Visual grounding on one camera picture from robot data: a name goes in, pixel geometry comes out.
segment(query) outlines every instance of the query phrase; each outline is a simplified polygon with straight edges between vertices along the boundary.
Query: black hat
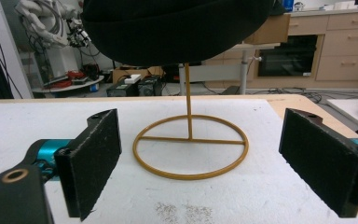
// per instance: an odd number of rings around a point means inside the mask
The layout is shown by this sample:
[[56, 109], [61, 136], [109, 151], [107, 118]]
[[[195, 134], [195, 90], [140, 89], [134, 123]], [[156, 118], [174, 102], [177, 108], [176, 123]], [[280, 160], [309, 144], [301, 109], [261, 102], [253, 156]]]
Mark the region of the black hat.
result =
[[280, 16], [283, 13], [287, 12], [286, 9], [282, 6], [281, 1], [275, 0], [274, 5], [272, 6], [272, 10], [270, 11], [270, 16]]
[[267, 19], [274, 0], [85, 0], [92, 43], [138, 66], [192, 63], [232, 48]]

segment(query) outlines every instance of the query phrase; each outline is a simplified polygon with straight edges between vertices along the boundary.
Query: power strip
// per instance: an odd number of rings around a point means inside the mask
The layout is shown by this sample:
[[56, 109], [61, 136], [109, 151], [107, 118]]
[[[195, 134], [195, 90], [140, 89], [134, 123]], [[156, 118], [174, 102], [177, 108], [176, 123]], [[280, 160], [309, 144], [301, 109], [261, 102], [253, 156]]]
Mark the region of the power strip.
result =
[[141, 79], [141, 74], [133, 74], [131, 77], [124, 79], [125, 84], [135, 84], [137, 81]]

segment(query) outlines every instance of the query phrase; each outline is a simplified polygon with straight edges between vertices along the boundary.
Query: white wall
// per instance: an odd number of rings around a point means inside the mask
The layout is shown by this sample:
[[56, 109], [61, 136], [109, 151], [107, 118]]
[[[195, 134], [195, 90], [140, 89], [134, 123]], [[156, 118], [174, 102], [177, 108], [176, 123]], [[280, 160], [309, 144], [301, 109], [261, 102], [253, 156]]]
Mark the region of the white wall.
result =
[[[17, 49], [15, 47], [13, 37], [8, 28], [7, 19], [2, 9], [1, 3], [0, 3], [0, 42], [6, 58], [7, 71], [9, 72], [11, 78], [13, 79], [14, 85], [16, 85], [22, 98], [24, 99], [33, 98], [33, 95], [31, 94], [31, 90], [29, 88], [28, 80], [24, 75], [25, 73], [21, 66], [21, 61]], [[20, 99], [21, 97], [17, 93], [14, 85], [13, 83], [11, 83], [13, 96], [15, 99]]]

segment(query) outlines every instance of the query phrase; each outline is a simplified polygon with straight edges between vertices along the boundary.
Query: vertical rod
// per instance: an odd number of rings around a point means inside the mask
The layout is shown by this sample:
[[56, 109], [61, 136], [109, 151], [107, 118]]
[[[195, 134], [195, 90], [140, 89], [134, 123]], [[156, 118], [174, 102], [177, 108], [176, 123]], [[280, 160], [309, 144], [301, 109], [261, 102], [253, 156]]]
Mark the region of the vertical rod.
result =
[[186, 103], [187, 103], [187, 124], [188, 124], [188, 139], [193, 139], [193, 122], [191, 119], [191, 100], [190, 100], [190, 68], [188, 63], [185, 64], [186, 70]]
[[180, 95], [185, 95], [185, 67], [182, 63], [179, 63], [179, 84], [180, 84]]
[[244, 95], [246, 93], [246, 79], [247, 79], [247, 69], [248, 69], [248, 59], [246, 50], [242, 51], [242, 61], [241, 61], [241, 85], [240, 85], [240, 94]]

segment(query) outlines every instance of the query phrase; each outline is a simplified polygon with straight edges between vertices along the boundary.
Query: gold wire stand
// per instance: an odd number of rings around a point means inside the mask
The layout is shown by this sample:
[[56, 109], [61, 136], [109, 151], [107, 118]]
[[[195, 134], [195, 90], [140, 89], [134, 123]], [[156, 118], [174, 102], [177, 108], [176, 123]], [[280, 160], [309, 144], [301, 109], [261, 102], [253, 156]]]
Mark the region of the gold wire stand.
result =
[[[206, 179], [206, 178], [211, 178], [211, 177], [215, 177], [218, 175], [222, 175], [232, 169], [234, 169], [236, 166], [238, 166], [246, 157], [246, 154], [248, 153], [248, 148], [249, 148], [249, 142], [248, 139], [245, 135], [245, 133], [236, 125], [234, 125], [231, 122], [228, 122], [224, 119], [219, 119], [216, 117], [212, 117], [212, 116], [206, 116], [206, 115], [192, 115], [191, 114], [191, 100], [190, 100], [190, 75], [189, 75], [189, 65], [188, 63], [186, 63], [185, 65], [185, 70], [186, 70], [186, 103], [187, 103], [187, 115], [182, 115], [182, 116], [176, 116], [176, 117], [171, 117], [171, 118], [167, 118], [167, 119], [162, 119], [159, 120], [149, 126], [147, 126], [146, 128], [144, 128], [140, 133], [138, 133], [138, 135], [136, 136], [133, 145], [132, 145], [132, 151], [133, 151], [133, 155], [135, 156], [135, 159], [149, 172], [155, 174], [155, 175], [160, 175], [163, 177], [167, 177], [170, 179], [178, 179], [178, 180], [198, 180], [198, 179]], [[153, 129], [156, 126], [159, 126], [162, 123], [166, 123], [166, 122], [170, 122], [173, 120], [178, 120], [178, 119], [187, 119], [187, 126], [188, 126], [188, 138], [175, 138], [175, 137], [159, 137], [159, 136], [145, 136], [145, 133], [147, 133], [148, 131], [150, 131], [151, 129]], [[242, 138], [241, 141], [238, 140], [214, 140], [214, 139], [197, 139], [197, 138], [193, 138], [193, 119], [207, 119], [207, 120], [212, 120], [215, 122], [219, 122], [221, 124], [227, 125], [228, 127], [232, 128], [234, 131], [236, 131]], [[148, 165], [147, 163], [145, 163], [141, 157], [138, 154], [138, 143], [142, 140], [154, 140], [154, 141], [167, 141], [167, 142], [187, 142], [187, 143], [201, 143], [201, 144], [222, 144], [222, 145], [243, 145], [243, 151], [241, 153], [241, 155], [234, 161], [232, 162], [230, 165], [219, 169], [219, 170], [215, 170], [209, 173], [202, 173], [202, 174], [195, 174], [195, 175], [180, 175], [180, 174], [174, 174], [174, 173], [168, 173], [165, 171], [161, 171], [159, 169], [156, 169], [150, 165]]]

